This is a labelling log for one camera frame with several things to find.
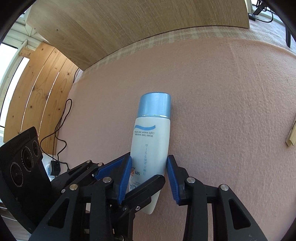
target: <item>blue wave logo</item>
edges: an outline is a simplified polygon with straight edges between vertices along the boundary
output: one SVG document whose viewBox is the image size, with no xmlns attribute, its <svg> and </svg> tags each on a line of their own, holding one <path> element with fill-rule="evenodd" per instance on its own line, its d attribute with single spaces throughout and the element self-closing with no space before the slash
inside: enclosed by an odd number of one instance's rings
<svg viewBox="0 0 296 241">
<path fill-rule="evenodd" d="M 150 131 L 150 130 L 153 130 L 155 129 L 155 126 L 152 126 L 152 127 L 142 127 L 142 126 L 139 126 L 139 125 L 135 125 L 135 128 L 134 129 L 140 129 L 140 130 L 143 130 L 143 131 Z"/>
</svg>

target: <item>blue gripper pad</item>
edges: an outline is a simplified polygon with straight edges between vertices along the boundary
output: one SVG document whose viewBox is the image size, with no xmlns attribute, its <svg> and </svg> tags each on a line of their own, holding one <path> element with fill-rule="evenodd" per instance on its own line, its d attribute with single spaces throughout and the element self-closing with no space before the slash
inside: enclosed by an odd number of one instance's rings
<svg viewBox="0 0 296 241">
<path fill-rule="evenodd" d="M 170 160 L 170 157 L 167 159 L 167 172 L 168 172 L 168 179 L 170 181 L 170 188 L 172 190 L 173 198 L 177 204 L 180 204 L 181 198 L 179 193 L 179 185 L 177 181 L 177 177 L 175 175 L 175 171 L 173 168 L 173 164 Z"/>
<path fill-rule="evenodd" d="M 98 171 L 98 174 L 94 176 L 94 178 L 97 180 L 100 180 L 104 177 L 108 177 L 114 168 L 120 167 L 123 160 L 124 160 L 124 157 L 122 157 L 121 159 L 119 159 L 117 161 L 114 160 L 114 161 L 104 165 L 102 167 L 102 169 L 100 169 Z"/>
<path fill-rule="evenodd" d="M 124 172 L 122 174 L 120 185 L 119 185 L 118 198 L 117 198 L 118 204 L 122 203 L 126 195 L 126 189 L 128 186 L 129 177 L 131 175 L 131 168 L 132 168 L 132 158 L 131 156 L 129 156 L 126 166 L 124 168 Z"/>
</svg>

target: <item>wooden panel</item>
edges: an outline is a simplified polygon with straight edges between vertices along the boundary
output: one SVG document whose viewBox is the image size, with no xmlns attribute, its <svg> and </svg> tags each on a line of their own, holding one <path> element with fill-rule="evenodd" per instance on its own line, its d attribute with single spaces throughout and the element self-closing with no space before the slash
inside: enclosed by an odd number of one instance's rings
<svg viewBox="0 0 296 241">
<path fill-rule="evenodd" d="M 46 43 L 41 43 L 30 57 L 30 61 L 25 67 L 19 82 L 13 93 L 8 114 L 5 122 L 3 141 L 7 142 L 20 133 L 22 119 L 25 113 L 27 101 L 32 91 L 33 85 L 40 73 L 48 56 L 54 47 Z"/>
<path fill-rule="evenodd" d="M 50 90 L 66 59 L 66 56 L 57 49 L 54 49 L 48 57 L 29 97 L 21 131 L 35 126 L 37 132 L 39 132 L 42 115 Z"/>
<path fill-rule="evenodd" d="M 291 145 L 294 146 L 296 143 L 296 118 L 293 122 L 292 128 L 291 128 L 289 135 L 286 139 L 286 143 L 288 146 L 291 146 Z"/>
<path fill-rule="evenodd" d="M 30 58 L 31 55 L 34 53 L 34 50 L 32 49 L 29 49 L 27 47 L 24 47 L 22 48 L 22 50 L 20 51 L 19 53 L 19 56 L 23 56 L 23 57 L 26 57 L 26 58 Z"/>
<path fill-rule="evenodd" d="M 244 0 L 38 0 L 27 22 L 82 70 L 156 34 L 195 26 L 249 28 Z"/>
<path fill-rule="evenodd" d="M 74 74 L 77 70 L 77 66 L 73 64 L 69 59 L 66 60 L 63 67 L 60 70 L 59 76 L 52 87 L 52 91 L 48 97 L 48 101 L 44 110 L 40 132 L 39 141 L 43 137 L 54 132 L 54 129 L 62 116 L 62 112 L 65 107 L 65 103 L 73 84 Z M 56 154 L 57 140 L 53 143 L 54 136 L 46 138 L 42 142 L 42 149 L 48 154 Z"/>
</svg>

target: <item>window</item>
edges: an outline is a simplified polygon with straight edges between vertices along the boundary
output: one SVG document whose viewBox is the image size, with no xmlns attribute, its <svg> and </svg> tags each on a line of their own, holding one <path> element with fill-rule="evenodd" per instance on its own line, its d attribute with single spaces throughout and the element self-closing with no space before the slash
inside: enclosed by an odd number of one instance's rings
<svg viewBox="0 0 296 241">
<path fill-rule="evenodd" d="M 1 116 L 0 116 L 0 126 L 5 126 L 5 121 L 6 121 L 6 116 L 8 113 L 8 107 L 13 95 L 13 92 L 15 91 L 15 88 L 17 86 L 17 83 L 20 79 L 20 76 L 22 75 L 27 63 L 29 62 L 28 58 L 23 58 L 20 65 L 18 66 L 15 74 L 13 75 L 13 78 L 10 82 L 10 85 L 8 87 L 4 102 L 3 102 L 3 107 L 1 110 Z"/>
<path fill-rule="evenodd" d="M 16 51 L 16 48 L 10 47 L 6 44 L 0 44 L 0 80 L 2 80 L 2 77 Z"/>
</svg>

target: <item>black camera housing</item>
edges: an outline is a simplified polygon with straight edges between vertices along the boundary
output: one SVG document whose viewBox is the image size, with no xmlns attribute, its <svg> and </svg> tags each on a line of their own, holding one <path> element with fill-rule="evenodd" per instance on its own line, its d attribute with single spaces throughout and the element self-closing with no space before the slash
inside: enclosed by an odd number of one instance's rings
<svg viewBox="0 0 296 241">
<path fill-rule="evenodd" d="M 0 147 L 0 199 L 32 233 L 54 204 L 35 127 Z"/>
</svg>

